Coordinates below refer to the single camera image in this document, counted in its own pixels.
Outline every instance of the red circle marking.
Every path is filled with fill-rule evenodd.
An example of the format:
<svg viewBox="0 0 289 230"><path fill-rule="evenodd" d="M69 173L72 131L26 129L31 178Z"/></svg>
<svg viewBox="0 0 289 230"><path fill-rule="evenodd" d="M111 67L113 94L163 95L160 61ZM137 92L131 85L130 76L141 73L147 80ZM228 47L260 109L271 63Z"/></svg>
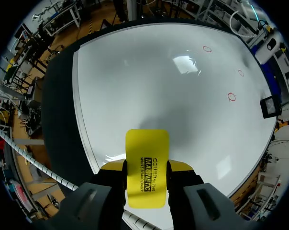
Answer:
<svg viewBox="0 0 289 230"><path fill-rule="evenodd" d="M211 53L211 48L209 48L208 46L203 46L203 50L208 53Z"/></svg>
<svg viewBox="0 0 289 230"><path fill-rule="evenodd" d="M232 92L229 92L229 93L227 94L227 97L228 97L228 99L229 99L231 102L236 101L236 95L234 95Z"/></svg>
<svg viewBox="0 0 289 230"><path fill-rule="evenodd" d="M238 73L240 74L240 76L242 76L242 77L244 77L245 75L244 75L244 73L242 73L242 71L241 70L238 70Z"/></svg>

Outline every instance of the red object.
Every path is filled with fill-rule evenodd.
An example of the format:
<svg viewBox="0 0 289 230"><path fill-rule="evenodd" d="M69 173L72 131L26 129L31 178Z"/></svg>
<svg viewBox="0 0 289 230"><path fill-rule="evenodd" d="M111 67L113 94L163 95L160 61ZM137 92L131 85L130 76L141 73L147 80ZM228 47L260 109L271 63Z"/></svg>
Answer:
<svg viewBox="0 0 289 230"><path fill-rule="evenodd" d="M229 100L230 100L231 102L236 101L236 96L235 96L232 92L229 92L229 93L227 94L227 97L229 98Z"/></svg>
<svg viewBox="0 0 289 230"><path fill-rule="evenodd" d="M208 46L203 46L203 50L208 53L211 53L211 48L209 48Z"/></svg>
<svg viewBox="0 0 289 230"><path fill-rule="evenodd" d="M4 149L4 143L5 141L3 139L0 140L0 150Z"/></svg>
<svg viewBox="0 0 289 230"><path fill-rule="evenodd" d="M242 71L241 70L238 70L238 73L242 76L242 77L244 77L245 75L244 75L244 73L242 73Z"/></svg>

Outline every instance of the wire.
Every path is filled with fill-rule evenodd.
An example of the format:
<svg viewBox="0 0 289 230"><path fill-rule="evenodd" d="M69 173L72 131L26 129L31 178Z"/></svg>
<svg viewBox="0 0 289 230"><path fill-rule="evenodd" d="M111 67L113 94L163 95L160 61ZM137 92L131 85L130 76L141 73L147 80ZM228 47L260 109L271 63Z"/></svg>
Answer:
<svg viewBox="0 0 289 230"><path fill-rule="evenodd" d="M153 2L155 2L155 1L156 1L156 0L153 0L152 2L148 3L148 0L145 0L145 2L146 2L146 5L145 5L145 6L148 6L149 11L150 11L151 14L153 14L153 15L155 15L155 14L152 12L152 10L151 10L151 8L149 7L149 5L150 5L151 3L153 3Z"/></svg>
<svg viewBox="0 0 289 230"><path fill-rule="evenodd" d="M279 160L280 159L289 159L289 157L281 157L281 158L278 158Z"/></svg>
<svg viewBox="0 0 289 230"><path fill-rule="evenodd" d="M253 12L254 12L254 14L255 14L255 17L256 17L256 19L257 19L257 21L258 21L258 15L257 15L257 13L256 13L256 11L255 11L255 9L254 9L254 7L251 5L251 4L249 4L250 6L251 6L251 8L252 8L252 10L253 10Z"/></svg>
<svg viewBox="0 0 289 230"><path fill-rule="evenodd" d="M79 32L81 31L81 26L79 27L79 29L78 29L78 34L77 34L77 39L76 39L76 41L78 40L78 35L79 35Z"/></svg>
<svg viewBox="0 0 289 230"><path fill-rule="evenodd" d="M111 25L114 25L114 22L115 22L116 16L117 16L117 12L115 13L115 17L114 17L114 19L113 19Z"/></svg>
<svg viewBox="0 0 289 230"><path fill-rule="evenodd" d="M267 25L266 21L264 21L264 20L259 20L258 21L258 29L260 30L260 26L262 26L262 28L264 30L264 33L265 33L265 36L267 36L266 29L265 29L264 25Z"/></svg>
<svg viewBox="0 0 289 230"><path fill-rule="evenodd" d="M166 0L162 0L162 1L169 2L169 3L181 3L181 2L183 2L183 1L166 1Z"/></svg>
<svg viewBox="0 0 289 230"><path fill-rule="evenodd" d="M40 60L40 59L38 59L38 60ZM41 62L43 62L43 61L47 61L47 59L45 59L45 60L40 60Z"/></svg>
<svg viewBox="0 0 289 230"><path fill-rule="evenodd" d="M279 141L279 142L277 142L274 145L270 145L269 148L272 147L272 146L275 146L275 145L283 144L283 143L289 143L289 141Z"/></svg>
<svg viewBox="0 0 289 230"><path fill-rule="evenodd" d="M3 121L4 121L4 127L3 127L3 129L1 129L1 130L4 130L5 129L5 126L6 126L6 121L5 121L5 116L4 116L4 114L0 111L0 113L1 113L1 115L2 115L2 117L3 117Z"/></svg>
<svg viewBox="0 0 289 230"><path fill-rule="evenodd" d="M3 130L0 129L0 137L3 138L3 140L6 141L13 149L17 151L21 156L23 156L27 161L29 161L32 165L34 165L39 170L43 171L45 174L56 180L57 182L61 183L63 186L71 189L72 191L76 190L78 186L72 184L71 182L65 180L64 178L60 177L56 173L49 170L47 167L45 167L43 164L39 163L37 160L35 160L30 154L28 154L25 150L21 149L12 139L10 139L5 133L3 133Z"/></svg>
<svg viewBox="0 0 289 230"><path fill-rule="evenodd" d="M156 0L153 0L152 2L148 3L147 0L145 0L146 4L145 5L142 5L140 4L139 2L137 2L137 4L141 5L141 6L148 6L148 5L151 5L153 2L156 2Z"/></svg>
<svg viewBox="0 0 289 230"><path fill-rule="evenodd" d="M282 110L282 112L287 111L287 110L289 110L289 109Z"/></svg>
<svg viewBox="0 0 289 230"><path fill-rule="evenodd" d="M230 17L230 29L231 29L231 31L234 33L234 34L236 34L237 36L240 36L240 37L250 37L250 38L252 38L252 37L257 37L257 35L256 34L254 34L254 35L244 35L244 34L239 34L239 33L237 33L235 30L233 30L233 28L232 28L232 19L233 19L233 16L235 15L235 14L237 14L239 11L235 11L232 15L231 15L231 17Z"/></svg>
<svg viewBox="0 0 289 230"><path fill-rule="evenodd" d="M222 12L225 12L224 9L222 9L220 6L217 6L217 5L213 5L215 7L215 10L219 10L219 11L222 11Z"/></svg>
<svg viewBox="0 0 289 230"><path fill-rule="evenodd" d="M178 17L179 17L179 14L182 11L182 7L183 7L183 2L181 1L181 2L178 3Z"/></svg>
<svg viewBox="0 0 289 230"><path fill-rule="evenodd" d="M6 93L3 93L3 94L6 95L7 99L9 99L11 101L11 103L19 110L17 104L12 100L12 98L9 95L7 95Z"/></svg>
<svg viewBox="0 0 289 230"><path fill-rule="evenodd" d="M41 88L39 87L37 81L35 81L35 85L37 86L37 88L38 88L39 90L41 90L41 91L43 90L43 89L41 89Z"/></svg>
<svg viewBox="0 0 289 230"><path fill-rule="evenodd" d="M8 112L8 110L7 110L7 109L4 109L4 108L3 108L3 107L1 107L1 106L0 106L0 109L3 109L3 110L5 110L5 111L7 111L7 112Z"/></svg>
<svg viewBox="0 0 289 230"><path fill-rule="evenodd" d="M279 139L274 139L274 140L278 140L278 141L289 141L289 140L279 140Z"/></svg>

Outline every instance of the yellow whiteboard eraser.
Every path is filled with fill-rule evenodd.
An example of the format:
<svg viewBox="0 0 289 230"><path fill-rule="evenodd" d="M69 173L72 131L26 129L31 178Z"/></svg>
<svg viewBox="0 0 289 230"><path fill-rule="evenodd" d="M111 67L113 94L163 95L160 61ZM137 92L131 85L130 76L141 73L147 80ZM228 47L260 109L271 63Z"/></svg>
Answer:
<svg viewBox="0 0 289 230"><path fill-rule="evenodd" d="M132 129L126 133L125 152L129 206L163 207L167 191L168 132Z"/></svg>

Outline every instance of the whiteboard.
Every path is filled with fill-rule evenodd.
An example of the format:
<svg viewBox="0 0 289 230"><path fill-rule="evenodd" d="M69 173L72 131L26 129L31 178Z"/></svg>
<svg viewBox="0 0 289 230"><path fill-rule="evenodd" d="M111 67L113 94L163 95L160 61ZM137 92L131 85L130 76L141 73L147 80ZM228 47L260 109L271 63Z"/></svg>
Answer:
<svg viewBox="0 0 289 230"><path fill-rule="evenodd" d="M164 129L170 156L205 183L233 194L259 162L276 118L264 119L271 95L243 42L216 29L180 23L129 27L84 44L74 56L74 103L96 173L125 157L130 129ZM169 206L125 209L167 229Z"/></svg>

